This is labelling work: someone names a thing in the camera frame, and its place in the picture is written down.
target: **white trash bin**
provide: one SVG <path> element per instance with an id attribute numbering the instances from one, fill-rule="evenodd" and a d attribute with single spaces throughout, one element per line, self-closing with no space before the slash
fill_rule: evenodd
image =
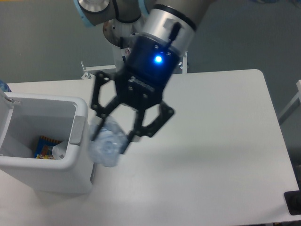
<path id="1" fill-rule="evenodd" d="M 87 115 L 81 98 L 0 90 L 0 170 L 34 190 L 89 192 L 93 162 L 87 153 Z M 68 140 L 66 156 L 33 158 L 40 136 Z"/>

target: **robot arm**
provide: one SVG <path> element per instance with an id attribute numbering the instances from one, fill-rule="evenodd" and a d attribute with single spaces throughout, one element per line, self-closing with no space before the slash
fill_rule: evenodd
<path id="1" fill-rule="evenodd" d="M 144 0 L 150 15 L 144 24 L 131 54 L 115 74 L 98 72 L 95 76 L 91 108 L 102 118 L 93 140 L 97 137 L 108 115 L 124 104 L 136 111 L 133 129 L 127 143 L 121 148 L 124 154 L 134 137 L 154 134 L 173 116 L 174 110 L 163 99 L 163 91 L 174 68 L 184 55 L 212 0 Z M 116 18 L 133 23 L 141 16 L 137 0 L 78 0 L 84 14 L 93 24 Z M 99 104 L 100 88 L 109 80 L 115 82 L 116 97 L 106 106 Z M 148 126 L 142 126 L 145 111 L 159 105 L 158 117 Z"/>

